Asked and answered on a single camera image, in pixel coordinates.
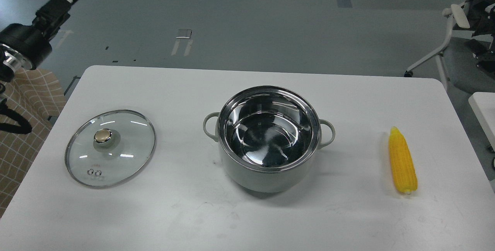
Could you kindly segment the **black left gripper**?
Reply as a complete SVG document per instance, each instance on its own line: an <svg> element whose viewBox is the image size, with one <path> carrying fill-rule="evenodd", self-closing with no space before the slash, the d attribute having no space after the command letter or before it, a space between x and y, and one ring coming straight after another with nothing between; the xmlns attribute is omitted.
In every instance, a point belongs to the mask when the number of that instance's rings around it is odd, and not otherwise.
<svg viewBox="0 0 495 251"><path fill-rule="evenodd" d="M49 0L35 13L32 26L8 25L0 33L3 45L18 52L35 70L52 52L50 42L60 27L70 18L69 10L79 0Z"/></svg>

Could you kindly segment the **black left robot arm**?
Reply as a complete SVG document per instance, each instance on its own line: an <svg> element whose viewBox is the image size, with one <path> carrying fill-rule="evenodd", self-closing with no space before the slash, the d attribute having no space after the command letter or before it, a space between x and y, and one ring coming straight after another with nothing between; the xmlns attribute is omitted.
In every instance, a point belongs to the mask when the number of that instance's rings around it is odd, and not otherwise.
<svg viewBox="0 0 495 251"><path fill-rule="evenodd" d="M14 80L19 69L35 70L52 53L51 40L70 18L69 11L79 0L49 0L35 13L30 25L12 23L0 32L1 45L1 115L15 124L1 123L1 131L29 134L29 121L7 106L6 83Z"/></svg>

